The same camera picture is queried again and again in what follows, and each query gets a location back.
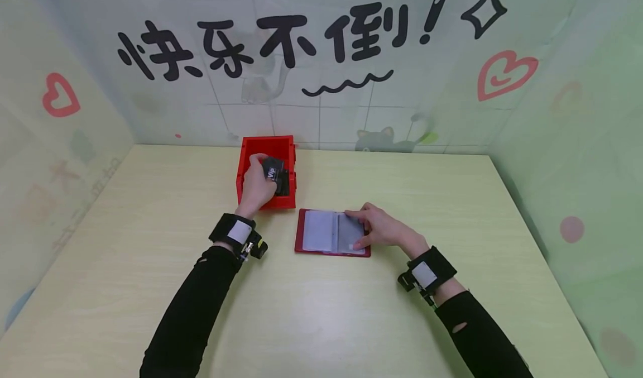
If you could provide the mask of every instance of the ripped sleeve hole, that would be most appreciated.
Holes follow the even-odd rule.
[[[467,326],[467,323],[466,323],[466,322],[458,323],[455,327],[453,327],[453,329],[452,329],[452,331],[451,331],[451,332],[452,332],[452,333],[454,333],[454,334],[457,334],[457,333],[458,333],[458,332],[460,332],[462,329],[464,329],[464,327],[466,327],[466,326]]]

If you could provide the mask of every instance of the white label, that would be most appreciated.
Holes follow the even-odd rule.
[[[413,271],[411,271],[411,273],[423,289],[428,288],[429,285],[438,280],[438,277],[435,276],[435,273],[433,273],[426,262],[422,262],[421,264],[416,266]]]
[[[237,221],[234,223],[232,229],[230,229],[228,237],[232,238],[234,241],[240,242],[241,244],[245,244],[251,232],[252,227],[246,225],[242,221]]]

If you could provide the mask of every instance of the pink dot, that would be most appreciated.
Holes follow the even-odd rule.
[[[632,339],[615,328],[601,330],[601,349],[619,365],[631,367],[636,362],[636,347]]]
[[[561,235],[568,243],[575,243],[583,238],[585,225],[576,216],[567,216],[561,222]]]

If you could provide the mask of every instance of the red heart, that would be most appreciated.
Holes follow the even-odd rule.
[[[47,113],[54,117],[67,117],[80,110],[79,100],[65,77],[59,73],[51,73],[47,75],[46,83],[47,93],[42,96],[42,106],[47,110]],[[56,83],[63,87],[65,94],[71,102],[69,106],[61,108],[55,108],[52,106],[52,102],[54,102],[55,99],[58,99],[59,96],[58,90],[56,89]]]
[[[511,85],[505,86],[500,90],[496,90],[495,92],[486,93],[485,86],[487,82],[487,73],[489,73],[489,68],[491,68],[491,65],[493,65],[496,61],[503,60],[503,59],[507,60],[507,65],[505,65],[505,69],[503,71],[505,74],[511,72],[512,70],[515,70],[516,68],[522,65],[528,66],[529,69],[527,70],[526,74],[522,78],[520,78],[518,81],[511,83]],[[497,55],[487,60],[487,62],[484,65],[482,65],[481,73],[478,75],[479,102],[484,102],[485,100],[495,98],[496,96],[505,94],[507,92],[511,92],[512,90],[516,90],[522,85],[525,85],[525,82],[527,82],[529,78],[532,77],[532,75],[536,72],[537,68],[538,68],[538,59],[535,57],[524,57],[524,58],[521,58],[520,60],[516,60],[516,52],[513,50],[504,50],[499,52]],[[498,78],[496,76],[492,76],[491,79],[492,79],[491,85],[493,86],[504,85],[504,83],[511,81],[511,78],[502,79],[498,81]]]

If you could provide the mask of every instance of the black wrist band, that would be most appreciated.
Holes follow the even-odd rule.
[[[457,273],[438,248],[430,250],[407,263],[409,270],[397,278],[407,292],[418,288],[423,297],[433,296],[435,291]]]
[[[210,234],[210,241],[224,242],[232,247],[232,252],[237,258],[246,245],[246,241],[254,231],[257,222],[250,221],[237,214],[224,213]]]

